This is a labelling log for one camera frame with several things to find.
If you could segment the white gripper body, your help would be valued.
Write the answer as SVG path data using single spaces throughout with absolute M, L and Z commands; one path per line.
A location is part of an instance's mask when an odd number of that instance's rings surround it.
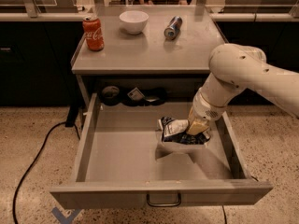
M 218 120 L 224 111 L 225 107 L 217 107 L 206 101 L 201 91 L 198 91 L 193 97 L 192 114 L 197 119 L 208 121 Z

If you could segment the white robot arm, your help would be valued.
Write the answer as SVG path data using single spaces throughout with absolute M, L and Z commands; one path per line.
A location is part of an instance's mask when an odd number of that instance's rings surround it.
M 266 62 L 261 49 L 237 44 L 214 48 L 210 74 L 192 101 L 187 133 L 197 135 L 221 117 L 229 102 L 246 89 L 299 118 L 299 74 Z

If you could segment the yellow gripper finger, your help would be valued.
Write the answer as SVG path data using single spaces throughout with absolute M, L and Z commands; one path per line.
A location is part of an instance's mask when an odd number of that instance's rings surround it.
M 206 131 L 209 128 L 209 121 L 196 115 L 191 108 L 188 116 L 189 126 L 186 133 L 189 135 L 197 135 Z

